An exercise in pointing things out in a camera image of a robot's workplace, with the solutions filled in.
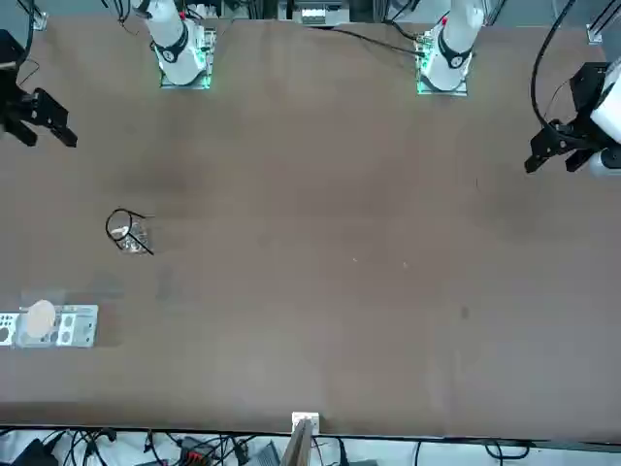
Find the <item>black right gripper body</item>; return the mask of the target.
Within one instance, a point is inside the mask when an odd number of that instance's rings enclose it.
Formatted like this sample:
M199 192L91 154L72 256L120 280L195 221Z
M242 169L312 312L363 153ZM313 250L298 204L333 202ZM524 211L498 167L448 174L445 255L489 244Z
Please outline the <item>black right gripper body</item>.
M23 98L28 95L16 82L28 52L6 29L1 30L1 123L8 117L31 121Z

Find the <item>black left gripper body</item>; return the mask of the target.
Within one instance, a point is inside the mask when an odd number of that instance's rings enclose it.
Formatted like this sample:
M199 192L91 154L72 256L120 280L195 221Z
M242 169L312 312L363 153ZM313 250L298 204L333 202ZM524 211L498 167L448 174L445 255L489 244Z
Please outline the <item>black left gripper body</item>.
M608 62L587 62L570 79L576 115L560 129L568 148L601 149L609 142L609 137L591 119L604 88L608 67Z

